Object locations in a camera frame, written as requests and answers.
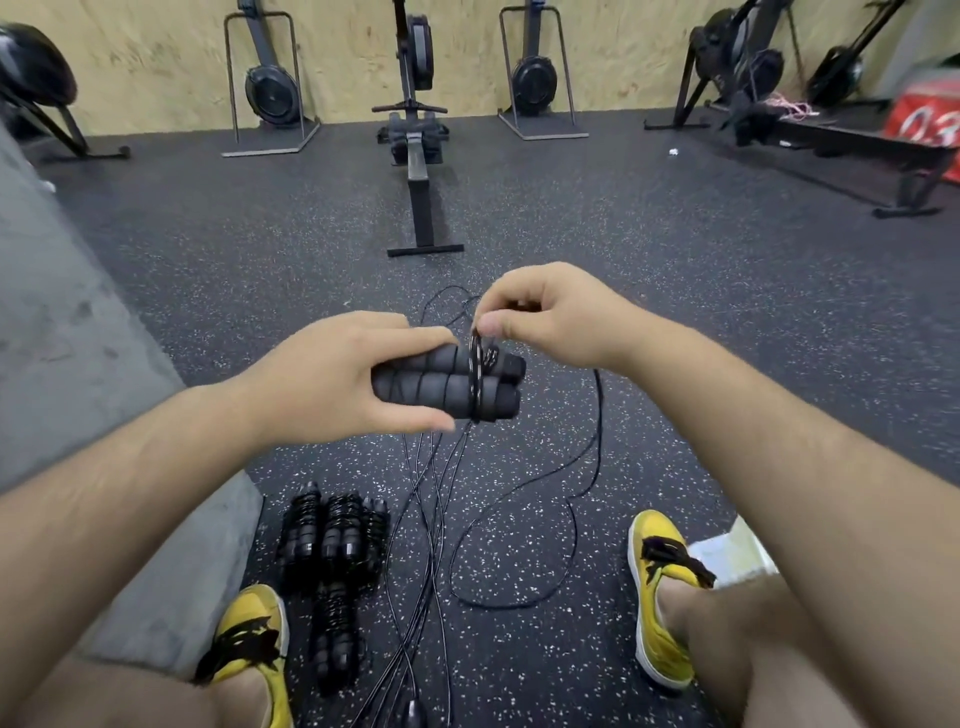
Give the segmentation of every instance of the left hand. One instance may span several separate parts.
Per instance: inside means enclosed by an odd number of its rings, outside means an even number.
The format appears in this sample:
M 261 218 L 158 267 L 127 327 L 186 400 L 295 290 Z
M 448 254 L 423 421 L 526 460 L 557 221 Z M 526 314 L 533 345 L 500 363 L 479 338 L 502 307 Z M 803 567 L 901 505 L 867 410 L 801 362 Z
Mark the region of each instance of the left hand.
M 353 311 L 301 329 L 225 385 L 264 448 L 452 430 L 444 412 L 388 404 L 371 383 L 377 364 L 450 343 L 457 339 L 448 328 L 410 328 L 401 314 Z

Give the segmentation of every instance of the black jump rope cable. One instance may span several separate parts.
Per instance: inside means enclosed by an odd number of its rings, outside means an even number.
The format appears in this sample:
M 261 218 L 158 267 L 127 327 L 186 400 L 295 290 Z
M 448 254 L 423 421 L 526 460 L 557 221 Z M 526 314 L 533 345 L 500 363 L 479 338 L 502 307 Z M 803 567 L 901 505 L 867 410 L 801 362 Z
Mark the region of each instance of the black jump rope cable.
M 463 286 L 449 285 L 434 294 L 434 296 L 430 298 L 430 300 L 427 301 L 427 303 L 423 306 L 423 309 L 420 312 L 421 325 L 423 325 L 430 307 L 440 298 L 440 296 L 449 291 L 459 291 L 465 294 L 467 297 L 461 302 L 460 312 L 453 319 L 446 322 L 445 325 L 452 327 L 463 320 L 471 320 L 472 317 L 468 307 L 472 303 L 476 303 L 480 297 L 470 294 L 470 292 L 467 291 L 467 289 Z M 496 362 L 497 354 L 498 349 L 496 347 L 483 349 L 480 345 L 479 338 L 476 336 L 472 337 L 470 361 L 471 366 L 475 371 L 475 375 L 471 377 L 471 381 L 474 382 L 474 384 L 471 384 L 472 401 L 477 402 L 477 396 L 479 394 L 477 389 L 479 387 L 481 377 Z M 450 594 L 461 604 L 471 608 L 487 611 L 529 609 L 542 604 L 545 600 L 553 596 L 564 585 L 567 577 L 570 575 L 570 571 L 573 568 L 573 563 L 576 558 L 580 536 L 573 503 L 578 498 L 581 498 L 589 493 L 596 484 L 597 478 L 600 474 L 601 453 L 603 449 L 604 393 L 603 385 L 600 380 L 600 373 L 597 370 L 593 370 L 593 379 L 596 385 L 597 393 L 596 428 L 594 429 L 583 449 L 581 449 L 576 455 L 557 468 L 524 480 L 523 482 L 503 493 L 501 496 L 497 497 L 467 525 L 454 544 L 447 565 L 447 586 L 450 590 Z M 414 671 L 414 662 L 416 661 L 417 654 L 420 651 L 420 643 L 422 641 L 425 626 L 430 614 L 431 600 L 436 606 L 438 622 L 440 624 L 441 651 L 443 655 L 444 681 L 446 689 L 446 716 L 444 726 L 449 728 L 449 726 L 453 725 L 453 681 L 450 672 L 449 650 L 447 647 L 446 629 L 444 625 L 444 611 L 440 599 L 440 589 L 438 586 L 438 574 L 440 573 L 446 547 L 446 513 L 453 495 L 453 488 L 456 482 L 457 473 L 460 471 L 460 465 L 463 461 L 464 453 L 466 452 L 467 444 L 469 442 L 470 434 L 473 431 L 473 427 L 474 421 L 468 422 L 465 425 L 463 431 L 454 442 L 450 454 L 446 457 L 446 461 L 439 476 L 436 459 L 437 452 L 439 451 L 444 440 L 444 436 L 442 434 L 437 436 L 436 442 L 434 442 L 434 435 L 430 435 L 429 445 L 426 447 L 429 453 L 426 461 L 422 463 L 422 469 L 420 468 L 421 453 L 424 450 L 425 436 L 421 435 L 419 437 L 413 461 L 411 460 L 411 449 L 407 438 L 406 436 L 402 438 L 403 456 L 407 466 L 411 487 L 406 499 L 404 500 L 403 506 L 401 507 L 396 516 L 396 520 L 394 521 L 394 527 L 390 535 L 390 541 L 387 546 L 384 563 L 384 592 L 390 608 L 391 619 L 394 623 L 394 629 L 398 639 L 398 646 L 388 660 L 387 666 L 384 668 L 373 689 L 370 691 L 356 717 L 350 723 L 350 728 L 357 728 L 357 726 L 361 724 L 361 721 L 371 710 L 374 702 L 377 703 L 377 706 L 373 713 L 371 723 L 372 726 L 376 726 L 380 722 L 381 717 L 385 717 L 387 721 L 390 721 L 392 718 L 396 717 L 397 705 L 399 704 L 400 698 L 403 696 L 405 689 L 407 688 L 409 688 L 410 693 L 413 695 L 413 700 L 410 701 L 411 704 L 415 701 L 418 704 L 420 703 L 420 684 Z M 533 483 L 544 480 L 551 475 L 561 473 L 568 468 L 571 468 L 577 462 L 583 459 L 593 448 L 596 448 L 597 457 L 596 465 L 593 469 L 593 474 L 589 480 L 589 483 L 585 488 L 577 493 L 574 493 L 570 496 L 563 496 L 570 522 L 573 525 L 573 544 L 566 556 L 566 559 L 564 560 L 563 573 L 557 582 L 539 594 L 516 602 L 489 603 L 460 593 L 454 586 L 454 567 L 457 556 L 460 553 L 461 546 L 463 545 L 467 535 L 480 523 L 488 520 L 496 508 L 504 501 L 509 500 L 528 485 L 532 485 Z M 432 504 L 430 503 L 430 495 L 427 494 L 424 496 L 424 494 L 421 492 L 422 485 L 424 482 L 427 482 L 429 474 L 432 474 L 433 481 Z M 419 521 L 420 525 L 422 526 L 423 533 L 426 536 L 428 552 L 426 564 L 423 568 L 423 577 L 422 581 L 420 582 L 417 600 L 413 606 L 406 626 L 404 627 L 400 623 L 400 617 L 397 614 L 394 597 L 390 588 L 390 566 L 393 558 L 394 546 L 396 544 L 396 536 L 407 512 L 410 510 L 414 502 L 417 504 L 417 510 L 420 511 Z M 430 510 L 431 505 L 432 513 L 428 518 L 427 512 Z

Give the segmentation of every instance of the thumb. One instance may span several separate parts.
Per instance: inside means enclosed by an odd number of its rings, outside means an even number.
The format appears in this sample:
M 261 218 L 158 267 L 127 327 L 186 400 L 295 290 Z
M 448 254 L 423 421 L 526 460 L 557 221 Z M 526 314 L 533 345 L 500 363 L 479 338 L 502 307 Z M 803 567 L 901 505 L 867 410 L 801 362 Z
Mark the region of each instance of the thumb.
M 547 312 L 531 313 L 502 308 L 481 316 L 476 329 L 481 336 L 495 336 L 537 345 L 546 338 L 549 323 Z
M 419 432 L 453 432 L 457 424 L 445 412 L 432 407 L 389 404 L 378 401 L 373 410 L 373 426 L 389 435 L 415 435 Z

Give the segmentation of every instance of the forearm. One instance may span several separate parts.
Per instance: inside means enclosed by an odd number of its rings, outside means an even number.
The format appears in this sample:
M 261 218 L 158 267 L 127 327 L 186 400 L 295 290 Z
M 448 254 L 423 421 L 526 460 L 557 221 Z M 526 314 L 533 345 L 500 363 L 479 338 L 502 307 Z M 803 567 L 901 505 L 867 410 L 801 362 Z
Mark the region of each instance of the forearm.
M 627 374 L 690 442 L 864 689 L 899 713 L 905 702 L 889 688 L 910 676 L 939 698 L 922 710 L 955 706 L 943 666 L 960 659 L 960 494 L 696 331 L 645 312 L 631 330 Z
M 254 454 L 229 384 L 181 392 L 0 497 L 0 723 Z

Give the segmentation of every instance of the black foam handle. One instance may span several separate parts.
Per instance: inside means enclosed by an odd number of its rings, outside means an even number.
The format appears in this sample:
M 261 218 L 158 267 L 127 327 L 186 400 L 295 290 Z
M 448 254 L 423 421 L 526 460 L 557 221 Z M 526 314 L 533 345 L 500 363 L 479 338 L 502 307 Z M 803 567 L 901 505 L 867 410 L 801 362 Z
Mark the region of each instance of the black foam handle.
M 496 376 L 483 377 L 478 411 L 474 413 L 467 375 L 400 370 L 393 364 L 381 364 L 372 373 L 373 392 L 384 401 L 441 409 L 455 420 L 475 415 L 484 422 L 510 420 L 520 410 L 516 385 Z
M 388 362 L 394 369 L 407 372 L 439 372 L 446 375 L 468 375 L 470 351 L 456 344 L 444 344 L 432 352 L 407 356 Z M 496 362 L 484 374 L 496 376 L 510 384 L 522 381 L 527 373 L 527 362 L 522 356 L 500 352 Z

